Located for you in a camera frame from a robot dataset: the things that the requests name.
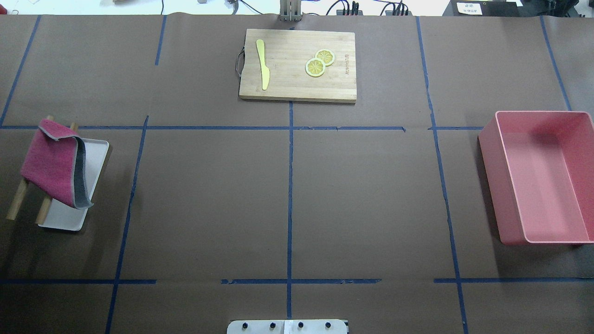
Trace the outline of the yellow plastic knife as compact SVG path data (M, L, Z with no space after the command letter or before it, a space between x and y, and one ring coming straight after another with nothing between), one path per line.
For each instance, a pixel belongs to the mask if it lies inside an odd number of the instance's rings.
M269 88L270 69L266 64L265 41L262 39L257 39L255 41L255 46L258 53L259 67L261 72L261 89L266 91Z

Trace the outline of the front lemon slice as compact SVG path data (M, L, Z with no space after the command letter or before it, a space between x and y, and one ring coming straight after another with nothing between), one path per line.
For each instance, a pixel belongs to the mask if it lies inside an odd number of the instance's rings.
M310 77L320 77L325 73L325 62L319 58L311 58L306 61L304 70Z

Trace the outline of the lemon slice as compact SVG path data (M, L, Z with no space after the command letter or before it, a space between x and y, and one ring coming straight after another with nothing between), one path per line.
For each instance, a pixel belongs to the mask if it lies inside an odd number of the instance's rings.
M325 62L319 58L311 58L306 61L304 70L310 77L320 77L325 73Z
M333 65L336 60L335 53L329 49L320 49L316 51L315 57L320 59L320 61L322 61L325 66Z

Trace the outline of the bamboo cutting board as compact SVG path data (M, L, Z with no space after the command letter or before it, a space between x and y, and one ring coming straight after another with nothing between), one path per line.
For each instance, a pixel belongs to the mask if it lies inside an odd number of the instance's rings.
M261 89L255 41L265 41L269 88ZM310 77L305 63L316 51L329 49L336 60L320 77ZM239 97L263 101L303 101L354 104L358 99L354 32L326 32L248 28Z

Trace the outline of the rear lemon slice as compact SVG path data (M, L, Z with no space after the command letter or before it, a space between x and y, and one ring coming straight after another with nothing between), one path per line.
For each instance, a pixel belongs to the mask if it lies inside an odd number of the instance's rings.
M329 49L320 49L316 51L315 57L320 59L320 61L322 61L325 66L333 65L336 60L335 53Z

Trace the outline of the white mounting column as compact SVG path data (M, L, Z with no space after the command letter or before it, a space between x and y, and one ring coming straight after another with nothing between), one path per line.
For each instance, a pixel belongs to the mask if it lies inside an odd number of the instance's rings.
M348 321L341 319L280 319L232 321L227 334L348 334Z

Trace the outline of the black device box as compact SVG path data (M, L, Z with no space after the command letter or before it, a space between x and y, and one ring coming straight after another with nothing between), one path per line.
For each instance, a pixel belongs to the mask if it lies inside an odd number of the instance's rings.
M545 0L450 0L442 16L534 17L545 9Z

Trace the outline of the white rack tray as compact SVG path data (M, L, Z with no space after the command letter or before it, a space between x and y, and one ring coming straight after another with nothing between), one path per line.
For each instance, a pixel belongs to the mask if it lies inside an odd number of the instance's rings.
M72 203L70 207L57 199L44 200L36 224L43 228L79 231L83 227L98 179L110 152L104 140L75 138L72 169Z

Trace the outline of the pink plastic bin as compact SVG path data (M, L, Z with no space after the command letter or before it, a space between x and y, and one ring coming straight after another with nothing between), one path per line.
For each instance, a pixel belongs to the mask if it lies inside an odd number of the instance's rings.
M478 141L503 244L593 243L590 114L498 111Z

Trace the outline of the aluminium frame post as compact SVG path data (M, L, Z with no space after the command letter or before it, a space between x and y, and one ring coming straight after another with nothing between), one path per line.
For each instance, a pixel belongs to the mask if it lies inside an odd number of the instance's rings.
M303 11L301 9L301 4L301 0L280 0L280 21L301 21L301 19L303 19Z

